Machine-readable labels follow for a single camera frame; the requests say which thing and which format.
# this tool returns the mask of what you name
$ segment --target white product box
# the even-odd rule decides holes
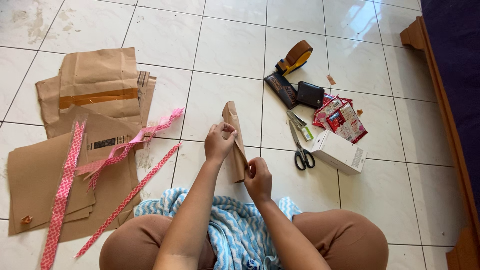
[[[367,151],[329,130],[317,136],[310,152],[348,175],[361,173],[367,158]]]

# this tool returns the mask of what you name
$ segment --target scissor blade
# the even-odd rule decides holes
[[[297,136],[297,132],[295,132],[295,129],[293,128],[292,121],[289,121],[288,123],[290,124],[290,131],[292,132],[293,140],[295,141],[295,144],[297,144],[297,146],[299,146],[300,141],[299,141],[299,138]]]

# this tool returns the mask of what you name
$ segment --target wallet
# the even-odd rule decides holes
[[[325,89],[306,82],[299,82],[297,101],[312,108],[320,108],[324,102]]]
[[[264,81],[268,83],[275,94],[282,100],[283,104],[290,110],[298,105],[297,91],[292,84],[277,71],[265,77]]]

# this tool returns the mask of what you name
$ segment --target scissors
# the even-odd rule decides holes
[[[304,171],[307,167],[315,167],[315,159],[308,150],[303,149],[303,147],[300,145],[299,138],[297,136],[297,132],[295,132],[295,129],[293,128],[292,121],[289,121],[288,123],[290,124],[290,131],[292,132],[293,140],[297,145],[297,151],[295,152],[295,166],[300,171]],[[298,164],[298,158],[300,158],[301,167]]]

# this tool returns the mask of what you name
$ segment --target brown pants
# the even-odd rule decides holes
[[[171,218],[144,215],[114,231],[100,252],[101,270],[151,270],[170,226]],[[293,216],[293,224],[318,249],[332,270],[385,270],[388,245],[384,234],[364,216],[347,210],[306,212]],[[216,262],[207,236],[199,269]]]

